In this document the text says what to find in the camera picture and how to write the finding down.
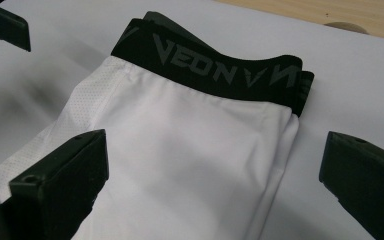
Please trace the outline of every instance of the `wooden surface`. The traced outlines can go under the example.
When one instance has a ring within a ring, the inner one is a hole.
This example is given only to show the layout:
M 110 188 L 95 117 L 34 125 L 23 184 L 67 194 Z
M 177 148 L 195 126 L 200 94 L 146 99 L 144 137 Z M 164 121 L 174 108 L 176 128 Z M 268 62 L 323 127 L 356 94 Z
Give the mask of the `wooden surface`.
M 346 22 L 384 38 L 384 0 L 218 0 L 309 22 Z

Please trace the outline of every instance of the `white surface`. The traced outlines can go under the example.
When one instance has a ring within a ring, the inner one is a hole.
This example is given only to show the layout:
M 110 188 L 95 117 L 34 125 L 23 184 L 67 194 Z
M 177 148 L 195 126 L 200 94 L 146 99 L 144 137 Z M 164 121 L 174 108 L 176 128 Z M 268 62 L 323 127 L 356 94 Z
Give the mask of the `white surface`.
M 263 239 L 372 239 L 318 172 L 329 130 L 384 148 L 384 39 L 207 0 L 7 0 L 1 7 L 29 22 L 32 52 L 0 41 L 0 162 L 56 118 L 131 18 L 159 11 L 222 53 L 294 54 L 316 74 Z

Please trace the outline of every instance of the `white fabric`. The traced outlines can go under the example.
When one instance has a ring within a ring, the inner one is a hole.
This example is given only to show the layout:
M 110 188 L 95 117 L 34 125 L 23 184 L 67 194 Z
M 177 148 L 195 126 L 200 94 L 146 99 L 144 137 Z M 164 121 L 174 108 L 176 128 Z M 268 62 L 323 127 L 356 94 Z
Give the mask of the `white fabric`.
M 69 138 L 107 132 L 110 178 L 74 239 L 258 239 L 298 129 L 287 107 L 224 99 L 115 57 L 0 166 L 7 183 Z

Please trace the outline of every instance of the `round hole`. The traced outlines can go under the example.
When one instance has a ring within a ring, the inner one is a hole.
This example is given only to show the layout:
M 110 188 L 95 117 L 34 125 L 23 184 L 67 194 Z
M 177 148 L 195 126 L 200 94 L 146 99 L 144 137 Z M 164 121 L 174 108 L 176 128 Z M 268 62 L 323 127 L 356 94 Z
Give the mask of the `round hole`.
M 35 183 L 35 182 L 39 182 L 39 178 L 34 175 L 29 175 L 23 178 L 23 182 Z
M 364 141 L 363 139 L 360 139 L 360 138 L 356 138 L 355 141 L 357 141 L 359 143 L 367 143 L 366 141 Z

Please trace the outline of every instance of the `perforated fabric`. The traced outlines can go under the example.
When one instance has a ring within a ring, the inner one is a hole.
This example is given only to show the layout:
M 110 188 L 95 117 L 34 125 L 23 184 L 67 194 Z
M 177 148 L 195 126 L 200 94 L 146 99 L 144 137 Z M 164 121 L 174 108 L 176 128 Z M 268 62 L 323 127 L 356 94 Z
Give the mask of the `perforated fabric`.
M 110 179 L 73 239 L 258 239 L 298 119 L 285 106 L 204 94 L 109 57 L 58 120 L 0 166 L 0 200 L 13 177 L 102 128 Z

